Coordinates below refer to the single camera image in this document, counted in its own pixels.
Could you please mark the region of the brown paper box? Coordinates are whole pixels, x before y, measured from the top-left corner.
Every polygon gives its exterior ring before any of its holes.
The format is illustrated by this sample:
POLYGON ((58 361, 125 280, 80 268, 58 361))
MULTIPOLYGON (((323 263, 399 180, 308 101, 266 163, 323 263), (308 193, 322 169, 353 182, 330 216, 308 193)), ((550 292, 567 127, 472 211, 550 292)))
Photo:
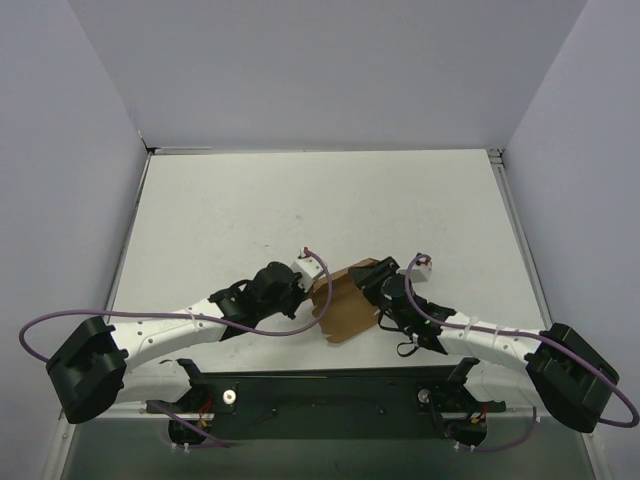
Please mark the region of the brown paper box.
POLYGON ((348 274, 348 267, 330 276, 333 296, 319 321, 329 344, 341 344, 377 325, 379 310, 372 306, 348 274))

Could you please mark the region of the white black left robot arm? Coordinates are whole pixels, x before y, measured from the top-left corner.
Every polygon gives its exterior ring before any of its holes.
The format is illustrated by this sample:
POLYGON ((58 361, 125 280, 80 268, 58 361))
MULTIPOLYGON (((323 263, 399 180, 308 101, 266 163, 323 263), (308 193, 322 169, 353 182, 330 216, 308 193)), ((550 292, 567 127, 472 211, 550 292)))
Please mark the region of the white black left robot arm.
POLYGON ((46 363, 46 371, 71 424, 98 417, 112 405, 160 399, 183 411, 204 402, 204 385, 189 376, 171 381, 163 372, 143 381, 134 370, 147 362, 203 343, 244 333, 275 314, 293 318, 313 283, 323 274, 318 262, 271 262, 254 278, 241 280, 182 310, 138 315, 134 322, 105 322, 98 314, 84 320, 46 363))

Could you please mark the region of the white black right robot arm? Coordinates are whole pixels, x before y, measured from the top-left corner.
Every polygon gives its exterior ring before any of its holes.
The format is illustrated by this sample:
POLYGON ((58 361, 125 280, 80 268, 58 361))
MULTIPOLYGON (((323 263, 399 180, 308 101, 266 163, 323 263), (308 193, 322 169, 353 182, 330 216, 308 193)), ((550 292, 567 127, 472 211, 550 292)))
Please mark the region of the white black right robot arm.
POLYGON ((543 408, 582 433, 599 423, 619 376, 571 327, 520 330, 429 302, 391 257, 348 275, 414 349, 475 359, 464 382, 475 401, 543 408))

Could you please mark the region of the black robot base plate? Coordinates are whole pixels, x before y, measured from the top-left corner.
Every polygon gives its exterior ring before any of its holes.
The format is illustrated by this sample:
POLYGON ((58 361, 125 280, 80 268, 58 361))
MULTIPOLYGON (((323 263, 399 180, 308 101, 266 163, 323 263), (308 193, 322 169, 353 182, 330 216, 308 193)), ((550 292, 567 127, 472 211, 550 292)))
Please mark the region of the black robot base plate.
POLYGON ((506 407, 467 391, 474 364, 204 373, 184 361, 190 388, 164 406, 203 419, 226 441, 443 439, 450 431, 482 441, 487 428, 473 415, 506 407))

